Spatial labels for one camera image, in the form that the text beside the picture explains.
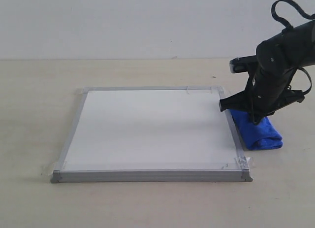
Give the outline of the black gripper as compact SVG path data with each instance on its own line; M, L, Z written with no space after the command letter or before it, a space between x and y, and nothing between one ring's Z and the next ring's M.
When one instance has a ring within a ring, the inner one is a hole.
M243 91L220 99L220 111L238 110L249 113L249 120L258 125L263 118L293 103L301 103L305 92L293 90L291 81L296 69L290 69L275 76L258 65L247 65L249 79Z

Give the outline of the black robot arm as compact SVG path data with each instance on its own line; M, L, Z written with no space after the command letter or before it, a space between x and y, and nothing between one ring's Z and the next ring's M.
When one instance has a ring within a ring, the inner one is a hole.
M220 110L244 111L255 125L295 102L302 102L308 91L290 86L297 70L315 64L315 23L309 21L261 42L253 56L234 58L231 73L247 72L245 89L221 99Z

